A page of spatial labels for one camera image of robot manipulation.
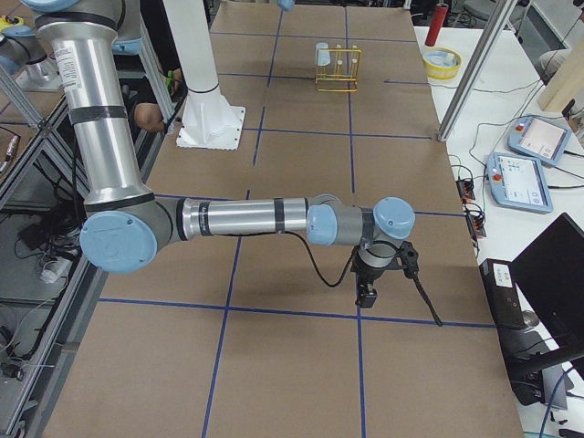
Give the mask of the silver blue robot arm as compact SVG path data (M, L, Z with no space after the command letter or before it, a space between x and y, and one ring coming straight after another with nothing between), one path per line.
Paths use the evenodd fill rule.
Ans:
M199 236L289 234L305 245L348 245L346 269L357 278L356 303L370 308L374 281L385 271L419 272L409 241L414 211L387 197L371 208L312 198L159 200L141 178L113 58L116 40L140 23L135 1L32 1L32 35L54 49L69 120L89 180L87 220L80 231L86 258L111 273L148 265L165 246Z

